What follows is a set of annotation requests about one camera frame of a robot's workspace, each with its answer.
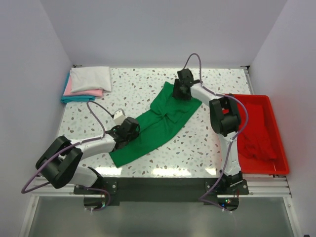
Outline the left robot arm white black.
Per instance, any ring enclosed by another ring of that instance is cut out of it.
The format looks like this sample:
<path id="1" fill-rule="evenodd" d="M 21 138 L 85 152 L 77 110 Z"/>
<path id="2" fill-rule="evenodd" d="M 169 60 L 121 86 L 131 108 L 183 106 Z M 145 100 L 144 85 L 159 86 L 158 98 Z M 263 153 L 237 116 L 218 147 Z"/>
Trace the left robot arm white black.
<path id="1" fill-rule="evenodd" d="M 127 117 L 106 134 L 85 140 L 59 136 L 36 163 L 36 169 L 56 189 L 67 184 L 92 187 L 101 175 L 93 168 L 79 166 L 82 159 L 125 147 L 139 136 L 139 122 Z"/>

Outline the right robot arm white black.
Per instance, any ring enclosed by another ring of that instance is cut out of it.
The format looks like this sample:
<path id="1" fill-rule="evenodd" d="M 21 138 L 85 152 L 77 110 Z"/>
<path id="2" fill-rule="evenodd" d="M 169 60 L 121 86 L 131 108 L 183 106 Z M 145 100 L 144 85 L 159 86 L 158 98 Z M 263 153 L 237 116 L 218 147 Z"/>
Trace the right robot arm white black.
<path id="1" fill-rule="evenodd" d="M 211 127 L 218 135 L 223 156 L 222 184 L 231 187 L 242 182 L 237 151 L 237 135 L 241 125 L 239 101 L 232 94 L 225 95 L 210 91 L 199 79 L 194 79 L 189 69 L 182 69 L 177 75 L 172 96 L 181 100 L 196 98 L 209 107 Z"/>

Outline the green t shirt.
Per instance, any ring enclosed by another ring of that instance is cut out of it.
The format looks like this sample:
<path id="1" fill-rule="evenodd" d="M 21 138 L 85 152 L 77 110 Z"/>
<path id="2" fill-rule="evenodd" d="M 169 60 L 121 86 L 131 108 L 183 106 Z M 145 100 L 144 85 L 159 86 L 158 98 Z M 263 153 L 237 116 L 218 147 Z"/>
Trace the green t shirt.
<path id="1" fill-rule="evenodd" d="M 176 99 L 172 92 L 173 85 L 165 82 L 150 109 L 136 118 L 140 125 L 139 136 L 124 148 L 110 153 L 116 167 L 131 163 L 167 143 L 201 105 L 195 98 Z"/>

